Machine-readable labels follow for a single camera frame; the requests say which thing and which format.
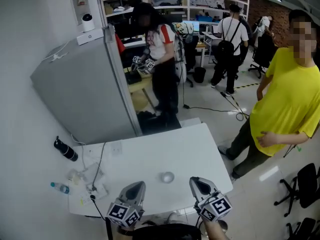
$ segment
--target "black water bottle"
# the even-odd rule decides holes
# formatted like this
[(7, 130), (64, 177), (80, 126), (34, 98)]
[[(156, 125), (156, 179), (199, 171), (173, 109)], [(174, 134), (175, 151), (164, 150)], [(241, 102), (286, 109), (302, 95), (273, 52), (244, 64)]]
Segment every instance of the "black water bottle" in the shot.
[(53, 146), (61, 152), (66, 158), (70, 159), (71, 161), (77, 161), (78, 154), (68, 145), (64, 144), (60, 139), (59, 136), (56, 137)]

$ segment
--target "black trash can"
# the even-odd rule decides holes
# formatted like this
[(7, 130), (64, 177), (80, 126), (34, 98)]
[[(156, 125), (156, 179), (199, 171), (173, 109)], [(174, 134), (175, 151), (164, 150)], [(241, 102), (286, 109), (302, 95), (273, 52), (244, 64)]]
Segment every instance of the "black trash can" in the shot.
[(197, 83), (201, 84), (204, 81), (205, 78), (205, 74), (206, 74), (206, 69), (203, 67), (196, 67), (194, 69), (194, 73), (193, 73), (193, 79), (194, 81), (196, 81)]

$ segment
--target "brick wall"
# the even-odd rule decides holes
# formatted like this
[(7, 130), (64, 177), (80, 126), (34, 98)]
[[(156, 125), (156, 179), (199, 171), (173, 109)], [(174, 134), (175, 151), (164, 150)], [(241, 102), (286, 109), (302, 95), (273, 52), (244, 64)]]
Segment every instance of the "brick wall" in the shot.
[(274, 43), (279, 47), (286, 47), (288, 46), (290, 11), (291, 9), (268, 0), (250, 0), (248, 23), (252, 26), (261, 16), (273, 16), (270, 30), (274, 32)]

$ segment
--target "man in yellow t-shirt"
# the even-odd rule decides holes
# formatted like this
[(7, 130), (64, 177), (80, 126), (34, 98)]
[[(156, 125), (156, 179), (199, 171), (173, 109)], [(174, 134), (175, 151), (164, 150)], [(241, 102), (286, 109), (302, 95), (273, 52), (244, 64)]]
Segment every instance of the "man in yellow t-shirt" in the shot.
[(312, 57), (316, 28), (301, 10), (293, 10), (289, 22), (291, 47), (277, 50), (257, 89), (258, 102), (231, 147), (218, 147), (230, 160), (249, 147), (247, 158), (233, 169), (232, 180), (261, 165), (285, 145), (306, 142), (320, 120), (320, 72)]

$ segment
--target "yellow t-shirt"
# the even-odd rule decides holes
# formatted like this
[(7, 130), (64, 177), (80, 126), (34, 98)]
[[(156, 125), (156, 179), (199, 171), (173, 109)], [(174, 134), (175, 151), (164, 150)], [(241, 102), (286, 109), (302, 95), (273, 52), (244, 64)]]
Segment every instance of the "yellow t-shirt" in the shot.
[(285, 145), (260, 146), (262, 131), (312, 137), (320, 120), (320, 72), (317, 66), (298, 65), (291, 49), (279, 48), (265, 75), (273, 79), (250, 114), (250, 128), (257, 149), (273, 156)]

